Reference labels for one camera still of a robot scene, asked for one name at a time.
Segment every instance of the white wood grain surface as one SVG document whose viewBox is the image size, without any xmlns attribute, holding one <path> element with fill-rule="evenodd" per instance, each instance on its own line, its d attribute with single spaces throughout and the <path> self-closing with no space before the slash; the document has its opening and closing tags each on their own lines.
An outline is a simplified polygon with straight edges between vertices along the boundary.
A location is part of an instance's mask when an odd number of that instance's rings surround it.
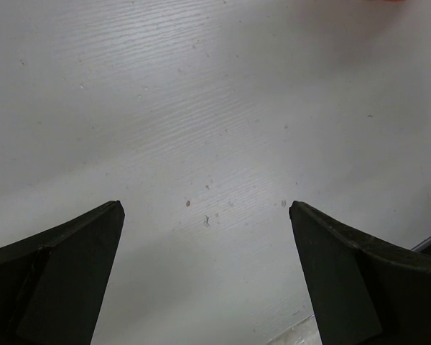
<svg viewBox="0 0 431 345">
<path fill-rule="evenodd" d="M 316 319 L 311 316 L 269 342 L 269 345 L 323 345 Z"/>
<path fill-rule="evenodd" d="M 0 1 L 0 246 L 109 199 L 93 344 L 265 344 L 312 313 L 283 206 L 431 234 L 431 1 Z"/>
</svg>

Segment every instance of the white table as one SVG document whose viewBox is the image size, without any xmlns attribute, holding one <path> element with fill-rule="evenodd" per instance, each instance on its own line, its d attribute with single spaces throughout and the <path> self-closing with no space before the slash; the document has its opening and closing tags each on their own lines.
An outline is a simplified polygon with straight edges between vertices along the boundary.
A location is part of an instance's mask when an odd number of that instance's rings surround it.
<svg viewBox="0 0 431 345">
<path fill-rule="evenodd" d="M 312 314 L 283 206 L 431 235 L 431 1 L 0 1 L 0 246 L 110 199 L 93 344 L 265 344 Z"/>
</svg>

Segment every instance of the table surface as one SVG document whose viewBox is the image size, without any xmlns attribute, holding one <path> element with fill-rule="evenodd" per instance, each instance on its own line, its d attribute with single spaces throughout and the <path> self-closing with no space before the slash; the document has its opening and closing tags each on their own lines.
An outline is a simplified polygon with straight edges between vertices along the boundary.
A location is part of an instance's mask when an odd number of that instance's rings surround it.
<svg viewBox="0 0 431 345">
<path fill-rule="evenodd" d="M 0 1 L 0 247 L 112 199 L 93 344 L 265 344 L 293 200 L 431 235 L 431 1 Z"/>
</svg>

